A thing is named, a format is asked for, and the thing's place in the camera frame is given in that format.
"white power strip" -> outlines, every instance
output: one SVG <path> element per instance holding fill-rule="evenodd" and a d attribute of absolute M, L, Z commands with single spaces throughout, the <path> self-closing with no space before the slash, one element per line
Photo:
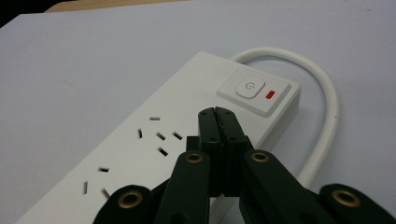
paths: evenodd
<path fill-rule="evenodd" d="M 170 177 L 187 136 L 198 135 L 198 113 L 209 107 L 233 111 L 252 145 L 271 150 L 299 100 L 293 81 L 200 52 L 17 223 L 92 223 L 117 189 L 154 189 Z M 210 222 L 226 211 L 211 209 Z"/>

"red light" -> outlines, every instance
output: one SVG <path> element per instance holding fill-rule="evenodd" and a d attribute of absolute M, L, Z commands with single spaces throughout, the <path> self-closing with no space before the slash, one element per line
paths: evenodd
<path fill-rule="evenodd" d="M 265 98 L 267 98 L 268 100 L 271 99 L 273 96 L 275 95 L 275 91 L 269 91 L 267 96 Z"/>

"white tabletop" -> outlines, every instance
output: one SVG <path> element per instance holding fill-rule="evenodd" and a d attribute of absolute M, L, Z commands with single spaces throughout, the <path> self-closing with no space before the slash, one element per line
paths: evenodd
<path fill-rule="evenodd" d="M 204 1 L 19 16 L 0 29 L 0 223 L 15 223 L 196 52 L 262 46 L 312 59 L 339 91 L 339 131 L 313 190 L 346 184 L 396 216 L 395 10 L 391 0 Z M 302 85 L 273 151 L 297 174 L 323 121 L 321 90 L 294 65 L 251 65 Z M 223 223 L 242 223 L 236 211 Z"/>

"white power button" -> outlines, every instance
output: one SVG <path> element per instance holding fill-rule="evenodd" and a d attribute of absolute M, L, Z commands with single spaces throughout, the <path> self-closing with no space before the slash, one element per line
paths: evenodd
<path fill-rule="evenodd" d="M 253 99 L 259 94 L 264 85 L 265 82 L 261 78 L 248 76 L 236 87 L 236 94 L 247 99 Z"/>

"power cord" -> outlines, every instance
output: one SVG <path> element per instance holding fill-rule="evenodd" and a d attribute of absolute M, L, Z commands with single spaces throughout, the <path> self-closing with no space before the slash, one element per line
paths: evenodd
<path fill-rule="evenodd" d="M 337 91 L 328 75 L 314 62 L 298 53 L 276 48 L 257 48 L 235 54 L 231 60 L 237 63 L 251 62 L 259 57 L 276 57 L 295 63 L 311 73 L 318 81 L 326 99 L 326 117 L 318 141 L 304 167 L 297 175 L 297 180 L 310 188 L 318 170 L 327 158 L 338 127 L 340 104 Z"/>

